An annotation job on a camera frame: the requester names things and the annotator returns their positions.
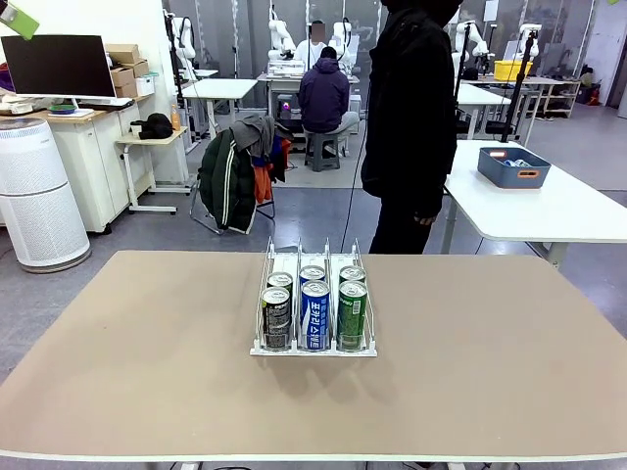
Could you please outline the blue bin orange trim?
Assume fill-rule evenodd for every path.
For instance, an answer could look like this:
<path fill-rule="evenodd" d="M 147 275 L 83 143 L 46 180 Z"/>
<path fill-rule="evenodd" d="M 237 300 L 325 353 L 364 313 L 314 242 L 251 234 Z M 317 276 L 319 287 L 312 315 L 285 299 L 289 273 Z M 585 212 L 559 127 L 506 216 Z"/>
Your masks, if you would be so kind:
<path fill-rule="evenodd" d="M 505 160 L 523 159 L 531 167 L 510 167 Z M 477 170 L 501 189 L 540 189 L 552 165 L 521 147 L 482 147 L 479 151 Z"/>

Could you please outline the black sleeved right forearm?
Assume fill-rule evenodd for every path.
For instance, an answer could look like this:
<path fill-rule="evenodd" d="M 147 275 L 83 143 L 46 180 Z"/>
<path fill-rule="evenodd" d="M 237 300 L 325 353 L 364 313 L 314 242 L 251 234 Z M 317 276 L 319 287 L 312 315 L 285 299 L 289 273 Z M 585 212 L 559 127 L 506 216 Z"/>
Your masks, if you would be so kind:
<path fill-rule="evenodd" d="M 453 138 L 451 142 L 437 144 L 425 153 L 416 175 L 414 216 L 437 217 L 439 214 L 444 186 L 452 171 L 456 151 L 457 139 Z"/>

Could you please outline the black beverage can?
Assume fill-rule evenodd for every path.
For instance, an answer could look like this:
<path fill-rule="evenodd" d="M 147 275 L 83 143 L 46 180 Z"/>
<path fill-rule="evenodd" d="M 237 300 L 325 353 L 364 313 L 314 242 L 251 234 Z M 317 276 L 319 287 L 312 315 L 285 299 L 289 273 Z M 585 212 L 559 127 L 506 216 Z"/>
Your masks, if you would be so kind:
<path fill-rule="evenodd" d="M 272 272 L 267 279 L 267 283 L 266 286 L 268 288 L 272 288 L 272 287 L 277 287 L 277 288 L 284 288 L 288 291 L 289 293 L 289 301 L 288 301 L 288 305 L 289 307 L 292 307 L 293 305 L 293 285 L 294 285 L 294 280 L 293 277 L 290 273 L 286 272 L 286 271 L 275 271 Z"/>
<path fill-rule="evenodd" d="M 289 346 L 291 306 L 291 294 L 286 288 L 268 287 L 263 291 L 263 335 L 268 349 L 284 350 Z"/>

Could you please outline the black computer monitor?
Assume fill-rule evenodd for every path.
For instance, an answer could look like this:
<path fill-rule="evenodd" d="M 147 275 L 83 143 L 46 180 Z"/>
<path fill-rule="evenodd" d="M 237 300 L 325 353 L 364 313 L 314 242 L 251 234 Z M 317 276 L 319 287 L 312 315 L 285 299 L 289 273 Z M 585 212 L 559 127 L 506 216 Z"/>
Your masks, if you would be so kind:
<path fill-rule="evenodd" d="M 19 96 L 72 101 L 66 115 L 83 117 L 83 99 L 117 97 L 105 46 L 99 35 L 37 34 L 0 37 L 9 75 Z"/>

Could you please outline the black tripod pole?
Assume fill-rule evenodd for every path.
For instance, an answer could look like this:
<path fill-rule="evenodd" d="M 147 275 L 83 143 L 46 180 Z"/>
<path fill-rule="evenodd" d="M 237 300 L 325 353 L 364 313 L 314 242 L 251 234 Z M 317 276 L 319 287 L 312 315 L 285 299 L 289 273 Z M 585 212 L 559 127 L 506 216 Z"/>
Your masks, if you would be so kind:
<path fill-rule="evenodd" d="M 511 97 L 511 103 L 507 110 L 505 127 L 502 132 L 501 139 L 500 139 L 501 143 L 506 143 L 508 140 L 509 133 L 511 131 L 511 124 L 512 124 L 515 112 L 516 112 L 516 106 L 518 104 L 518 100 L 520 96 L 522 82 L 526 76 L 527 64 L 530 61 L 531 50 L 534 46 L 534 42 L 537 39 L 537 36 L 538 36 L 537 30 L 533 29 L 531 26 L 523 28 L 520 32 L 520 38 L 525 38 L 525 48 L 524 48 L 523 56 L 521 59 L 523 65 L 521 67 L 520 73 L 517 76 L 517 80 L 515 82 L 513 94 Z"/>
<path fill-rule="evenodd" d="M 466 52 L 467 52 L 467 46 L 469 42 L 470 30 L 471 30 L 470 22 L 460 23 L 457 27 L 458 34 L 463 32 L 463 41 L 461 42 L 460 47 L 456 46 L 456 54 L 457 54 L 457 59 L 458 59 L 457 60 L 458 67 L 456 71 L 456 86 L 455 86 L 456 120 L 459 120 L 461 116 L 461 109 L 459 108 L 459 104 L 458 104 L 458 94 L 459 94 L 459 89 L 460 89 L 460 84 L 461 84 L 461 75 L 463 74 L 464 64 L 466 62 Z"/>

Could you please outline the yellow plastic bin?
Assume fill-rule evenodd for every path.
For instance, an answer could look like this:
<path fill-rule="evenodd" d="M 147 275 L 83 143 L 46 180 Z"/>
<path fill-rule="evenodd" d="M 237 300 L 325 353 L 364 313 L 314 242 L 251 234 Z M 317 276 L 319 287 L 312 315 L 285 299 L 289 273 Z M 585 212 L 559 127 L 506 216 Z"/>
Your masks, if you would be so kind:
<path fill-rule="evenodd" d="M 522 65 L 521 60 L 495 61 L 494 79 L 496 81 L 516 81 Z"/>

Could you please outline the white cabinet wood top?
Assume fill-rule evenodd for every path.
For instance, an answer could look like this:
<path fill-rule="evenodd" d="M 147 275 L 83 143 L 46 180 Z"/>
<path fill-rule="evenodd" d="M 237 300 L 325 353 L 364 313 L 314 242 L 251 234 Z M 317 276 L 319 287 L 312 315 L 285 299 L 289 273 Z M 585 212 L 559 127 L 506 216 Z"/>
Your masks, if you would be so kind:
<path fill-rule="evenodd" d="M 30 116 L 47 120 L 52 129 L 85 229 L 110 233 L 130 205 L 123 146 L 117 141 L 140 119 L 138 106 L 85 117 L 52 117 L 47 111 Z"/>

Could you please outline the white background table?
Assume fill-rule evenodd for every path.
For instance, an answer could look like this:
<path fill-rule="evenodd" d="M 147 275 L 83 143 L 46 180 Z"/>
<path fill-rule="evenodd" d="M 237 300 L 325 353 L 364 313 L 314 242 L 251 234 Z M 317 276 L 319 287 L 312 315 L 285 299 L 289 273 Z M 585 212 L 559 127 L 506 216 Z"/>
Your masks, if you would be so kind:
<path fill-rule="evenodd" d="M 485 139 L 490 121 L 504 121 L 511 100 L 478 86 L 462 83 L 457 94 L 458 136 Z"/>

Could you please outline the black hat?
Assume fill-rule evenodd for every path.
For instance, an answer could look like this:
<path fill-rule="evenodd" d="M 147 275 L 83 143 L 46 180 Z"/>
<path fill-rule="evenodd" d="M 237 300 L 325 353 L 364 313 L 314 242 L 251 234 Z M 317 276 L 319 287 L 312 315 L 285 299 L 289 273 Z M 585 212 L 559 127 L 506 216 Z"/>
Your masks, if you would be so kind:
<path fill-rule="evenodd" d="M 160 113 L 150 114 L 146 120 L 134 121 L 142 124 L 140 140 L 167 139 L 174 133 L 170 120 Z"/>

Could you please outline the white air purifier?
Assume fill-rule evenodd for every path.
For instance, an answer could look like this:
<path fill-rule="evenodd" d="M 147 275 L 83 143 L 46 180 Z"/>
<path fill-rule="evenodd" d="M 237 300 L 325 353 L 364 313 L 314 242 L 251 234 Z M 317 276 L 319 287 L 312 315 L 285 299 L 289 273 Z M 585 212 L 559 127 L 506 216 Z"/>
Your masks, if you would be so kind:
<path fill-rule="evenodd" d="M 0 120 L 0 215 L 21 268 L 72 268 L 91 246 L 52 130 L 41 118 Z"/>

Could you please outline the white background desk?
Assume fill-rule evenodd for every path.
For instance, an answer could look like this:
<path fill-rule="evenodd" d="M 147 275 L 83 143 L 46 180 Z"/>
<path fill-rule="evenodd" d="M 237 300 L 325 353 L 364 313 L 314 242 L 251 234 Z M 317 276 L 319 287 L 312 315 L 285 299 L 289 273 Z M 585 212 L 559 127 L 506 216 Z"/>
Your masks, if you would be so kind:
<path fill-rule="evenodd" d="M 210 138 L 217 136 L 217 122 L 215 119 L 215 104 L 225 101 L 229 107 L 231 122 L 235 122 L 236 104 L 251 92 L 258 81 L 256 79 L 241 78 L 206 78 L 192 82 L 182 90 L 185 100 L 200 100 L 205 103 Z"/>

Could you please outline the large white table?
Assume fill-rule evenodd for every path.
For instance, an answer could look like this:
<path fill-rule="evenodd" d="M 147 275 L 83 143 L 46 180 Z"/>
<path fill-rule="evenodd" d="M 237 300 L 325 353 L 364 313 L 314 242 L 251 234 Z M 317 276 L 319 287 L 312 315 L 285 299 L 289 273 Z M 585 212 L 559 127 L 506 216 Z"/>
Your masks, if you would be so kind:
<path fill-rule="evenodd" d="M 571 244 L 627 245 L 627 208 L 557 166 L 540 189 L 500 189 L 478 170 L 480 150 L 518 149 L 516 143 L 459 140 L 446 190 L 443 255 L 450 252 L 457 215 L 462 213 L 486 240 L 521 242 L 559 267 Z"/>

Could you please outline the person in black jacket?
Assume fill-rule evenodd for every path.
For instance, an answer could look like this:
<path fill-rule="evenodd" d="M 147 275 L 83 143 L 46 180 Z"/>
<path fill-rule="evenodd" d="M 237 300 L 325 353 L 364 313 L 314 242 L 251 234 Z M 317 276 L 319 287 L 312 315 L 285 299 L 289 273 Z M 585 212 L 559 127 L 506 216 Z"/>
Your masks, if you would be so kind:
<path fill-rule="evenodd" d="M 363 190 L 379 199 L 373 255 L 420 255 L 431 227 L 414 220 L 418 166 L 457 139 L 455 75 L 445 26 L 463 0 L 381 0 L 386 24 L 370 51 Z"/>

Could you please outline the dark green striped jacket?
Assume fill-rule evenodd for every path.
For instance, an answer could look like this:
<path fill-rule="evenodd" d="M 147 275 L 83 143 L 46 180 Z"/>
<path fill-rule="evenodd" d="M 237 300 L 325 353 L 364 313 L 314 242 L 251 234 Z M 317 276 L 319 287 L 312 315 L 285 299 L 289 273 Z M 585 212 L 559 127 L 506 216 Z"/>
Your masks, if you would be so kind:
<path fill-rule="evenodd" d="M 248 234 L 257 201 L 251 156 L 237 149 L 230 128 L 220 132 L 207 147 L 198 171 L 199 192 L 219 230 Z"/>

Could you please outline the grey garment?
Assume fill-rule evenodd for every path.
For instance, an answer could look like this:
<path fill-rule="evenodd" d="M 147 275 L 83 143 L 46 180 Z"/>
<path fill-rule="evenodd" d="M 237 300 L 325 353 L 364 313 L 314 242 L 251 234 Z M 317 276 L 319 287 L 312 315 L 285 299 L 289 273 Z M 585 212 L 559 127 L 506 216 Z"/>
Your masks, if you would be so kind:
<path fill-rule="evenodd" d="M 229 126 L 238 152 L 252 157 L 269 157 L 275 135 L 275 121 L 269 116 L 247 116 Z"/>

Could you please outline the person in white shirt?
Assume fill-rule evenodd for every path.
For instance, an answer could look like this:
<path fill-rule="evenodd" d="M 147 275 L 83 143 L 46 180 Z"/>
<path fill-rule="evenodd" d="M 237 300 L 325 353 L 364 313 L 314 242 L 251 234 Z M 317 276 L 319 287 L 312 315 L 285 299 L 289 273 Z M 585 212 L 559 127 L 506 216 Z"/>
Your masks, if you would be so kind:
<path fill-rule="evenodd" d="M 321 57 L 322 51 L 328 47 L 324 42 L 326 26 L 323 21 L 313 21 L 308 26 L 308 37 L 301 41 L 294 53 L 294 59 L 301 61 L 308 71 Z"/>

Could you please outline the orange garment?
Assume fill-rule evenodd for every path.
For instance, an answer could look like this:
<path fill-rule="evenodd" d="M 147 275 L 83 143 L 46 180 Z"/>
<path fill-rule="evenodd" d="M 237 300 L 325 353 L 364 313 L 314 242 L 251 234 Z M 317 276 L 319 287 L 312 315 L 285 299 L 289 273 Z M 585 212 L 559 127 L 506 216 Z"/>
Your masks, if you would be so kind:
<path fill-rule="evenodd" d="M 272 199 L 272 180 L 270 173 L 273 170 L 272 164 L 264 166 L 253 165 L 255 174 L 255 199 L 258 205 L 269 202 Z"/>

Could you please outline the blue garment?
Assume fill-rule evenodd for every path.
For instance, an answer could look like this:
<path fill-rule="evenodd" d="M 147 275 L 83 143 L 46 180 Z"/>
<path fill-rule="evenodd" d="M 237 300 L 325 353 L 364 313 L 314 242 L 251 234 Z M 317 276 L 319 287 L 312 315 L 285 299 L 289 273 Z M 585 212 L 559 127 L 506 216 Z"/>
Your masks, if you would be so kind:
<path fill-rule="evenodd" d="M 269 171 L 270 180 L 272 182 L 286 181 L 285 173 L 289 166 L 290 149 L 290 140 L 279 137 L 278 135 L 274 136 L 272 151 L 270 154 L 270 163 L 272 165 L 272 169 Z"/>

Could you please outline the seated person purple jacket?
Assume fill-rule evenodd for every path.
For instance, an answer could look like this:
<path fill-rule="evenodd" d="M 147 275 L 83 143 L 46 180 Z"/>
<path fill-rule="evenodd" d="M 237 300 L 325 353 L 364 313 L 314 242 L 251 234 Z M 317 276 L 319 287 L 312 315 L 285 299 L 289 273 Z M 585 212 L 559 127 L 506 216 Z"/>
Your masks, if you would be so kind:
<path fill-rule="evenodd" d="M 339 67 L 337 51 L 324 47 L 303 76 L 298 93 L 303 128 L 309 133 L 347 134 L 360 122 L 349 111 L 350 83 Z"/>

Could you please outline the grey plastic stool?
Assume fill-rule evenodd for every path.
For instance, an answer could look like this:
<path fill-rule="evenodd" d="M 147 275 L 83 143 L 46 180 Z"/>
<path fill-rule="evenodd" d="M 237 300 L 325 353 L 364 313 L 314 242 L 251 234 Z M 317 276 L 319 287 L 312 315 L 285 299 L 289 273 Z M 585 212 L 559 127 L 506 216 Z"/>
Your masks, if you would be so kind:
<path fill-rule="evenodd" d="M 314 172 L 322 172 L 326 168 L 339 169 L 340 147 L 339 135 L 328 133 L 305 132 L 306 149 L 305 165 Z"/>

